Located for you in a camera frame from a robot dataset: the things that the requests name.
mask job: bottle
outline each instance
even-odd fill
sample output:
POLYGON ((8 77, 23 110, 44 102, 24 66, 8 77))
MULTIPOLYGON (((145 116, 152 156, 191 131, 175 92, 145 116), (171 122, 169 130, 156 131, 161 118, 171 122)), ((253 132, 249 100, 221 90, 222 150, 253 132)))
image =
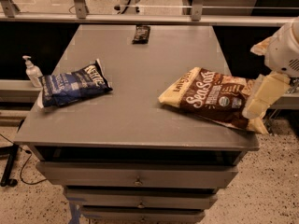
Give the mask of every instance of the bottle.
POLYGON ((27 66, 26 74, 30 78, 32 84, 35 87, 41 87, 41 83, 38 78, 42 77, 43 74, 41 73, 40 69, 36 65, 32 64, 32 62, 30 61, 31 59, 30 56, 23 56, 22 58, 26 61, 25 62, 27 66))

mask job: blue chip bag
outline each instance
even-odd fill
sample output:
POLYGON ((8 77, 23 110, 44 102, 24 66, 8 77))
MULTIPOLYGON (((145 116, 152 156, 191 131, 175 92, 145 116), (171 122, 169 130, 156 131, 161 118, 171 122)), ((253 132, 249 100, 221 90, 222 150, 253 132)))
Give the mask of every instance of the blue chip bag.
POLYGON ((39 80, 43 88, 41 97, 44 107, 67 105, 112 91, 98 59, 78 71, 43 76, 39 80))

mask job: brown chip bag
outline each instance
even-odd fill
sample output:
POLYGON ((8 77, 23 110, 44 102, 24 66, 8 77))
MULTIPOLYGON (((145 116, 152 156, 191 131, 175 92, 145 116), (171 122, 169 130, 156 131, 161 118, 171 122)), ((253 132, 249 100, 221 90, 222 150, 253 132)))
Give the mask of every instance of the brown chip bag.
POLYGON ((162 93, 159 101, 227 127, 268 133, 261 118, 242 116, 253 84, 254 79, 226 76, 195 67, 162 93))

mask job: gray tabletop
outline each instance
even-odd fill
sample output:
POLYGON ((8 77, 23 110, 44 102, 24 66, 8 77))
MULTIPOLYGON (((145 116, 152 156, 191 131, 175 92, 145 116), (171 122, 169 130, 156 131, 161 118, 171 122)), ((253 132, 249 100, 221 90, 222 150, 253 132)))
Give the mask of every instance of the gray tabletop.
POLYGON ((222 127, 160 105, 158 96, 200 66, 229 74, 211 27, 151 26, 133 45, 133 25, 81 25, 54 74, 101 60, 113 91, 65 107, 32 108, 17 144, 41 146, 256 150, 255 134, 222 127))

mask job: floor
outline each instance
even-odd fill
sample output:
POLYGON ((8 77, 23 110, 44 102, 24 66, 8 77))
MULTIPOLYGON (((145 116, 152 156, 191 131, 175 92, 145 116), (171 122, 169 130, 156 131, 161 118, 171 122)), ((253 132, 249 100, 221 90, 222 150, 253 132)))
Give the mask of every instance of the floor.
MULTIPOLYGON (((0 112, 0 134, 13 140, 27 111, 0 112)), ((248 153, 239 163, 238 175, 226 189, 218 192, 219 199, 206 210, 201 224, 299 224, 299 140, 295 132, 298 127, 292 124, 292 119, 297 118, 278 116, 272 122, 272 134, 258 135, 260 150, 248 153)), ((9 145, 0 137, 1 147, 9 145)), ((18 180, 18 185, 0 188, 0 223, 68 223, 71 214, 61 187, 48 181, 37 185, 21 182, 21 168, 28 157, 27 153, 19 151, 15 161, 11 177, 18 180)), ((32 157, 25 166, 22 178, 26 182, 44 178, 36 170, 36 162, 37 158, 32 157)), ((0 159, 0 175, 5 164, 6 160, 0 159)), ((79 221, 80 224, 104 223, 85 217, 80 217, 79 221)))

